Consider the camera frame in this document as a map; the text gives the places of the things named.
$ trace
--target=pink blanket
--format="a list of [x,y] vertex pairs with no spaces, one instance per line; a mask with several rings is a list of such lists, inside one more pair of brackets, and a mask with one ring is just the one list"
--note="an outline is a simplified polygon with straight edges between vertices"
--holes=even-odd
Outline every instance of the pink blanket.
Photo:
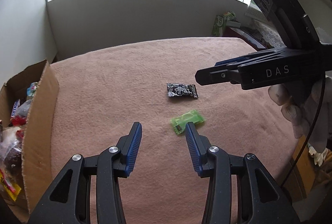
[[[143,136],[135,169],[119,180],[127,223],[199,224],[209,180],[194,172],[185,137],[170,125],[170,118],[197,109],[206,118],[200,134],[229,154],[256,154],[276,178],[297,141],[267,88],[244,91],[230,83],[195,82],[198,69],[251,52],[240,39],[186,38],[116,46],[53,64],[60,84],[52,130],[53,176],[72,155],[99,154],[139,121]],[[166,83],[194,83],[199,98],[168,98]],[[92,224],[97,223],[95,201],[94,183]],[[233,180],[233,222],[236,210]]]

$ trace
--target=metal screw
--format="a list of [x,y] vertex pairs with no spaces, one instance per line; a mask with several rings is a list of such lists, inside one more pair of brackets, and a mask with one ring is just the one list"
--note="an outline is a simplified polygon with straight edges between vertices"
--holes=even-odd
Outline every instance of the metal screw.
[[73,160],[73,161],[78,161],[78,160],[80,160],[81,158],[82,158],[82,156],[81,156],[80,154],[76,154],[76,155],[73,155],[72,160]]
[[210,150],[211,152],[215,153],[215,152],[218,152],[218,151],[219,151],[219,148],[213,145],[213,146],[210,146],[210,147],[209,147],[209,150]]
[[256,156],[253,153],[247,154],[247,159],[254,160],[255,158],[256,158]]
[[110,151],[111,153],[115,153],[117,152],[119,149],[116,146],[111,146],[108,151]]

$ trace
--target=candy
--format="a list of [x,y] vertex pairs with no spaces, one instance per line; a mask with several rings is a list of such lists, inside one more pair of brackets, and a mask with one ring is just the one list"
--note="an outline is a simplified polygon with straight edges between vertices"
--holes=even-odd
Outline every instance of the candy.
[[198,98],[196,86],[195,85],[185,85],[185,84],[167,84],[167,95],[169,97],[175,96],[191,96],[193,98]]
[[15,182],[11,182],[6,176],[5,173],[0,169],[0,184],[4,186],[4,189],[8,193],[8,195],[16,201],[17,196],[21,191],[21,187]]
[[37,90],[37,85],[38,85],[38,82],[34,82],[27,89],[27,97],[28,97],[28,99],[32,99],[32,97],[34,96],[34,93]]
[[22,139],[18,138],[7,148],[7,154],[3,163],[9,174],[16,178],[22,172]]
[[31,99],[24,102],[19,108],[16,109],[14,117],[11,118],[13,126],[22,126],[27,122],[29,108],[31,106]]
[[11,115],[10,115],[10,118],[11,118],[11,119],[13,119],[13,118],[15,117],[16,110],[17,110],[17,108],[19,108],[20,103],[21,103],[20,100],[16,100],[16,101],[14,102],[14,106],[13,106],[13,109],[12,109],[12,113],[11,113]]
[[203,123],[205,118],[197,111],[191,110],[181,116],[174,117],[171,119],[171,125],[176,134],[181,134],[185,131],[186,124],[188,122],[194,122],[194,124]]

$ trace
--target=plastic bag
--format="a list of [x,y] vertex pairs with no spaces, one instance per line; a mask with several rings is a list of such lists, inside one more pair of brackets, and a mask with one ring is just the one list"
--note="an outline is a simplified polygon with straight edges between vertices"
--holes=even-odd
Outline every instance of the plastic bag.
[[36,90],[37,90],[37,85],[38,85],[38,82],[34,82],[34,83],[32,83],[32,84],[30,85],[30,87],[27,89],[27,98],[28,98],[28,100],[33,98],[34,93],[35,93]]
[[14,201],[21,191],[16,178],[22,172],[23,135],[24,129],[21,127],[7,128],[3,131],[3,141],[0,143],[0,183]]
[[31,106],[32,99],[24,102],[19,108],[16,109],[15,115],[11,122],[13,126],[22,126],[27,122],[28,112]]

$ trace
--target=white glove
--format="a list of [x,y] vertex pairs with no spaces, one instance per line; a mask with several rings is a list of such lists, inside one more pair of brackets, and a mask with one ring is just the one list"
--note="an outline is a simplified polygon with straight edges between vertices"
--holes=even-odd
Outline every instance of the white glove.
[[[312,89],[311,95],[306,102],[298,107],[291,102],[291,97],[288,94],[286,87],[281,85],[274,85],[268,89],[270,98],[279,106],[282,105],[281,113],[283,117],[292,123],[293,132],[296,139],[302,135],[307,136],[309,128],[316,114],[320,92],[322,88],[322,81],[317,81]],[[309,143],[314,149],[321,153],[326,148],[329,133],[332,132],[332,79],[326,77],[325,93],[323,104],[319,113],[316,126],[309,139]]]

